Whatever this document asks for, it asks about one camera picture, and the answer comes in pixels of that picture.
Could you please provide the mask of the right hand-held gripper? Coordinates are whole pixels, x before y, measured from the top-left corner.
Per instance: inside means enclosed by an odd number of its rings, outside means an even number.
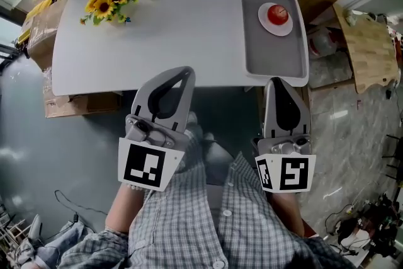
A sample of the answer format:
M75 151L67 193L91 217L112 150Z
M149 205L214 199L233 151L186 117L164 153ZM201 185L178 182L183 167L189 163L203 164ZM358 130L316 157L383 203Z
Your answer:
M270 193L307 192L316 162L308 135L309 109L298 91L279 77L268 81L264 102L265 138L252 140L261 187Z

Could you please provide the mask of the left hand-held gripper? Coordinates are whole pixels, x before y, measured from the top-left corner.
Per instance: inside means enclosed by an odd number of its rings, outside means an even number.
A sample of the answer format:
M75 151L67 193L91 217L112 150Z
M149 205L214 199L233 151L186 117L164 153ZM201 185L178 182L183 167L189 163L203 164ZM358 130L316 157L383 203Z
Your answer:
M183 66L166 70L137 91L118 145L118 180L163 192L184 157L184 134L195 72Z

